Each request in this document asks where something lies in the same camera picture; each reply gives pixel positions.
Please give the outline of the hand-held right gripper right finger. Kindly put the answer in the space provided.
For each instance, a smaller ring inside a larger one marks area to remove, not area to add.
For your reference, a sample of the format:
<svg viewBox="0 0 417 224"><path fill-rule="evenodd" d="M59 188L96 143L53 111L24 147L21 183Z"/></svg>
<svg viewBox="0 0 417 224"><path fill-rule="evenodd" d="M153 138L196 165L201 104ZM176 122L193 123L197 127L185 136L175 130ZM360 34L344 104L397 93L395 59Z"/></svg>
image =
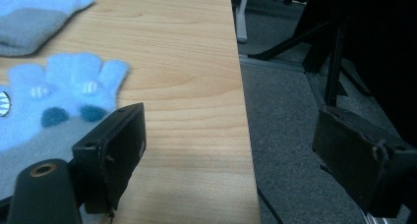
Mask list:
<svg viewBox="0 0 417 224"><path fill-rule="evenodd" d="M348 110L319 109L312 150L367 214L417 218L417 148Z"/></svg>

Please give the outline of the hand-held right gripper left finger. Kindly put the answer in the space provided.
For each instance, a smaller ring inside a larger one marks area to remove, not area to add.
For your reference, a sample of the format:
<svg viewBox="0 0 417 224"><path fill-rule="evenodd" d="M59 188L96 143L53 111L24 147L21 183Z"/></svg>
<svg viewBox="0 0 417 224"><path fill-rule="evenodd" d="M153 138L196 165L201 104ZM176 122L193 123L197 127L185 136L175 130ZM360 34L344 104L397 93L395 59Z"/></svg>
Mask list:
<svg viewBox="0 0 417 224"><path fill-rule="evenodd" d="M73 147L71 177L77 203L88 214L110 213L147 148L145 107L115 110Z"/></svg>

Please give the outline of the plain blue knit glove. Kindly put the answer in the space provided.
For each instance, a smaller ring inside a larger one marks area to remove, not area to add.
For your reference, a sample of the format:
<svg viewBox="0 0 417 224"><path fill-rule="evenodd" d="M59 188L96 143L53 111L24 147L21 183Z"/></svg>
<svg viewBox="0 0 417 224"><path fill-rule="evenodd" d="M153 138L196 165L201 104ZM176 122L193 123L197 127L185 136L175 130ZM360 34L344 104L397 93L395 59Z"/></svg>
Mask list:
<svg viewBox="0 0 417 224"><path fill-rule="evenodd" d="M0 56L35 52L94 0L0 0Z"/></svg>

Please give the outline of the black tripod stand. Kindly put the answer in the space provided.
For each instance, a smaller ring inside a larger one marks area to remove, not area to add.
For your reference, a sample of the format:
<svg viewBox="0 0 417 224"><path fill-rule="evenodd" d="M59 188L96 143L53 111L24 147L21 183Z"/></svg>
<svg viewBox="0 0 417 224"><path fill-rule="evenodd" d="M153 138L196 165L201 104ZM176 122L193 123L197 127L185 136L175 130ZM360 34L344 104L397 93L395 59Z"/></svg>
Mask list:
<svg viewBox="0 0 417 224"><path fill-rule="evenodd" d="M343 45L355 5L359 0L308 0L293 35L274 47L248 57L270 60L279 54L305 42L311 48L302 62L307 73L316 74L328 63L328 76L324 101L336 105L339 93L339 76L343 56Z"/></svg>

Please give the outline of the white metal stand frame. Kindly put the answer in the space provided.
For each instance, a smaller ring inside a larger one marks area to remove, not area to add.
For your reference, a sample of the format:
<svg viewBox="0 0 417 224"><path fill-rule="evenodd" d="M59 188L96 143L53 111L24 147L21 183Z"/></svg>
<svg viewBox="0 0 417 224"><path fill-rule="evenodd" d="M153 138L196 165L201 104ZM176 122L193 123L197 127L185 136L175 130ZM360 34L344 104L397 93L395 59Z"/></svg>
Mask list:
<svg viewBox="0 0 417 224"><path fill-rule="evenodd" d="M239 43L247 42L246 16L245 11L248 0L241 0L239 6L235 9L235 32Z"/></svg>

